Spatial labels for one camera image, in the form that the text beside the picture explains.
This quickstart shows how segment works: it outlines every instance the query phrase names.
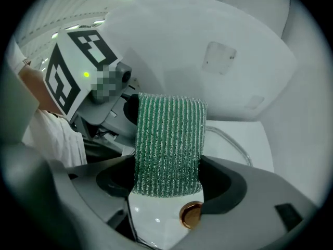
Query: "green striped fabric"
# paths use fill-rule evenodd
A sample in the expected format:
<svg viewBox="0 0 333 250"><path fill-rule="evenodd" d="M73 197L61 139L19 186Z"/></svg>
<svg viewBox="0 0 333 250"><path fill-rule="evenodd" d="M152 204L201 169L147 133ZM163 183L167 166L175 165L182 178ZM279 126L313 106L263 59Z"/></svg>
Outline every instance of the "green striped fabric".
<svg viewBox="0 0 333 250"><path fill-rule="evenodd" d="M206 111L199 99L139 94L134 193L176 197L201 191Z"/></svg>

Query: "bronze round object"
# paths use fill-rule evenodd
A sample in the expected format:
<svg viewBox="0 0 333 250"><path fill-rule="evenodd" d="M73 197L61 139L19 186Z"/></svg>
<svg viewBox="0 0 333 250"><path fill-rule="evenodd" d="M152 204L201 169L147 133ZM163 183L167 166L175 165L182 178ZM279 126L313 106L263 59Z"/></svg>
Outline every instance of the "bronze round object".
<svg viewBox="0 0 333 250"><path fill-rule="evenodd" d="M201 207L200 201L192 201L183 206L179 212L181 224L188 229L193 229L200 221Z"/></svg>

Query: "sticker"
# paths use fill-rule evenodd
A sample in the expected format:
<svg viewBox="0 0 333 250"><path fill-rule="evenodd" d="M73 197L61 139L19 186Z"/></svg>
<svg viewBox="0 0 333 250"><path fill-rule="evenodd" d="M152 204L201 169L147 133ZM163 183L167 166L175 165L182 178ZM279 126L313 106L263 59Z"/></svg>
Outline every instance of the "sticker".
<svg viewBox="0 0 333 250"><path fill-rule="evenodd" d="M45 83L58 106L67 115L80 92L80 88L69 72L58 44L53 49L46 71Z"/></svg>
<svg viewBox="0 0 333 250"><path fill-rule="evenodd" d="M104 65L110 65L117 60L117 56L96 30L76 31L67 34L94 64L97 71L103 71Z"/></svg>

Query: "fluorescent light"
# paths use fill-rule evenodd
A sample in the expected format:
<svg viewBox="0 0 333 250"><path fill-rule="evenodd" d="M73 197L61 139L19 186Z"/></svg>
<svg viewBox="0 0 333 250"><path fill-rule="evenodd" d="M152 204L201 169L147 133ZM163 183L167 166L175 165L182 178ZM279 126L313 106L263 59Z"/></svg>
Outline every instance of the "fluorescent light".
<svg viewBox="0 0 333 250"><path fill-rule="evenodd" d="M104 22L104 20L96 20L96 21L94 22L94 24L103 23L103 22Z"/></svg>
<svg viewBox="0 0 333 250"><path fill-rule="evenodd" d="M74 30L77 29L80 25L74 25L72 27L65 28L65 30Z"/></svg>

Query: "person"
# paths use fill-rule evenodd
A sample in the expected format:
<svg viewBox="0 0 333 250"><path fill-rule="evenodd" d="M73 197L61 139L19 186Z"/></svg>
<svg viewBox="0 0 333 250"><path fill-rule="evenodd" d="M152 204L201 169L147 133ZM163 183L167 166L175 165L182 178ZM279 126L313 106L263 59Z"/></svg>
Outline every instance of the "person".
<svg viewBox="0 0 333 250"><path fill-rule="evenodd" d="M7 46L5 60L11 70L23 81L39 101L39 108L27 127L22 142L37 150L48 160L59 160L65 167L74 167L120 156L115 151L82 137L75 132L50 96L43 73L30 67L15 38Z"/></svg>

